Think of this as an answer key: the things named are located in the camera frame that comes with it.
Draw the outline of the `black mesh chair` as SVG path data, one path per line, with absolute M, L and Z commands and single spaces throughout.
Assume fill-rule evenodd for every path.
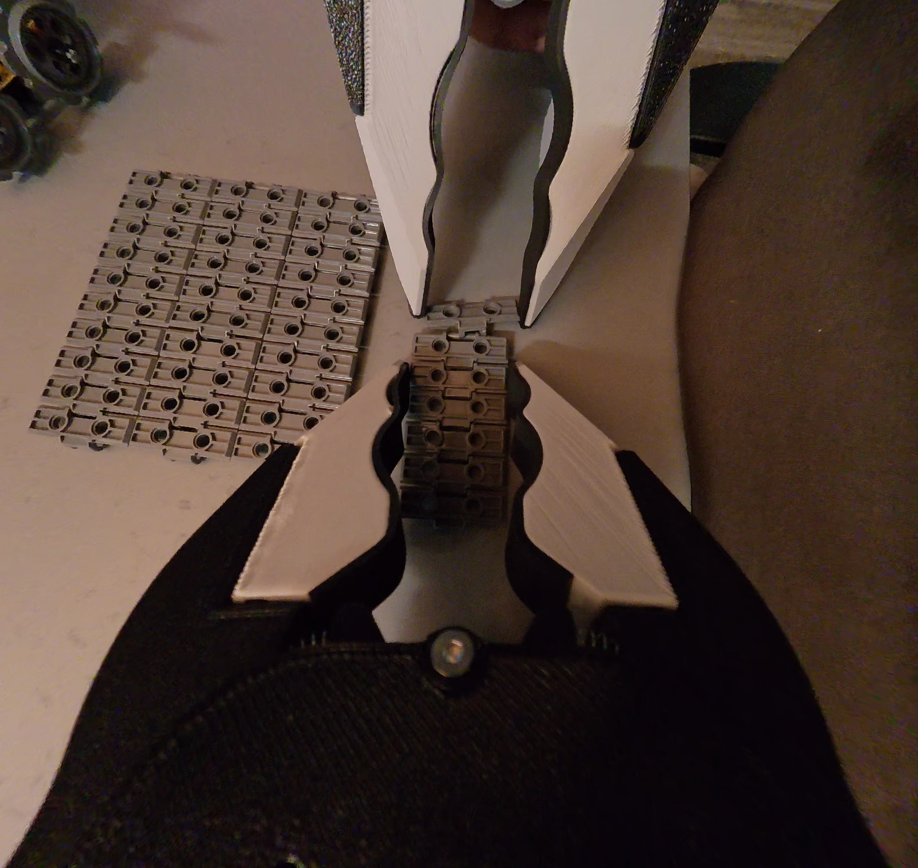
M 720 157 L 780 63 L 731 61 L 694 68 L 689 76 L 689 150 Z

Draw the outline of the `yellow black toy vehicle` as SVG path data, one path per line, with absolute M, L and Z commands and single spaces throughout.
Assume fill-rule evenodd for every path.
M 1 0 L 1 180 L 31 170 L 47 129 L 102 78 L 98 42 L 68 0 Z

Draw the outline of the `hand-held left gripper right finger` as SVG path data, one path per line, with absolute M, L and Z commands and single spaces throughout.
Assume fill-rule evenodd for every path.
M 675 610 L 613 442 L 525 365 L 514 366 L 509 396 L 522 475 L 506 544 L 516 595 L 534 614 L 582 620 L 608 607 Z

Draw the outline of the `strip of joined track links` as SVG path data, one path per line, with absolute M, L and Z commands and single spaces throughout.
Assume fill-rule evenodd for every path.
M 508 340 L 486 318 L 415 336 L 400 497 L 405 518 L 489 526 L 507 499 Z

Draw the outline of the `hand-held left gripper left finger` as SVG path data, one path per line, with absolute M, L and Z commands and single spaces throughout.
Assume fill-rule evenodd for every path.
M 392 472 L 410 369 L 395 362 L 298 441 L 232 600 L 381 603 L 405 570 Z

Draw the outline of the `person's right hand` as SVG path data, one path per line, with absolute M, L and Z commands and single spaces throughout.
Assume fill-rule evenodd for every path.
M 469 35 L 491 48 L 542 54 L 551 6 L 548 0 L 523 0 L 501 8 L 492 0 L 475 0 Z

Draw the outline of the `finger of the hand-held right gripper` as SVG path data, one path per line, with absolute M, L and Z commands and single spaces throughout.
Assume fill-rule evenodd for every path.
M 362 0 L 363 112 L 355 117 L 397 276 L 410 311 L 427 297 L 430 119 L 443 68 L 463 35 L 466 0 Z
M 534 181 L 522 326 L 551 298 L 633 155 L 634 119 L 666 2 L 552 2 L 545 68 L 554 121 Z

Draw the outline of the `mat of joined track links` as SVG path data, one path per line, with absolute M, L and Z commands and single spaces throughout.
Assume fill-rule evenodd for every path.
M 267 458 L 349 397 L 383 244 L 371 196 L 134 171 L 30 428 Z

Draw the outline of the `dark grey plastic track link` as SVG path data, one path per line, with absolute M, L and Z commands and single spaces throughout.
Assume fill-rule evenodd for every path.
M 476 302 L 436 304 L 426 314 L 426 322 L 451 335 L 467 336 L 474 332 L 488 334 L 495 326 L 519 324 L 517 300 L 514 296 L 503 296 Z

